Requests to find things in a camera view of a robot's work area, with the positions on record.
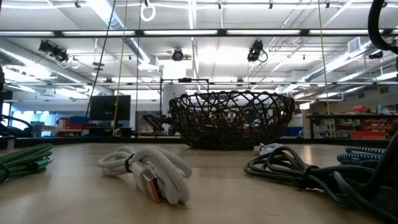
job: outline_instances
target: table surface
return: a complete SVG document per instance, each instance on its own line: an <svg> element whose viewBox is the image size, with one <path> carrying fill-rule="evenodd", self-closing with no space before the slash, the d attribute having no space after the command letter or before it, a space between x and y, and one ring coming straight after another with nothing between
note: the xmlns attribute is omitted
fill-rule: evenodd
<svg viewBox="0 0 398 224"><path fill-rule="evenodd" d="M155 204L132 174L106 177L98 160L122 144L55 146L45 172L0 184L1 223L378 223L359 210L343 210L320 191L299 190L246 175L251 151L193 150L159 144L187 161L186 204ZM130 144L139 149L142 144ZM290 145L320 167L338 164L343 146Z"/></svg>

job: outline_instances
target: white cord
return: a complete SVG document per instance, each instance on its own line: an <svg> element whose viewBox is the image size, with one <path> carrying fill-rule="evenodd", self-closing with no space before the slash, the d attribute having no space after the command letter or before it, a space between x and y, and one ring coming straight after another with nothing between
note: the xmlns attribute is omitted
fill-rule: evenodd
<svg viewBox="0 0 398 224"><path fill-rule="evenodd" d="M272 144L268 144L268 145L264 145L263 143L260 143L259 146L254 146L253 151L256 154L263 155L265 153L272 152L273 150L275 150L281 146L283 146L283 145L278 144L278 143L272 143Z"/></svg>
<svg viewBox="0 0 398 224"><path fill-rule="evenodd" d="M147 9L147 8L152 9L152 14L151 14L150 17L148 17L148 18L146 18L146 17L144 16L144 9ZM151 4L149 3L149 1L148 1L148 6L146 6L145 4L142 4L142 6L141 6L141 19L142 19L143 21L149 22L149 21L153 20L153 19L155 18L155 16L156 16L156 8L155 8L155 6L151 5Z"/></svg>
<svg viewBox="0 0 398 224"><path fill-rule="evenodd" d="M171 152L158 146L145 146L137 152L129 146L121 146L98 161L104 175L127 174L125 168L126 159L134 154L128 161L129 169L135 162L147 164L158 176L159 189L170 204L189 200L188 186L183 178L192 175L191 167L182 159Z"/></svg>

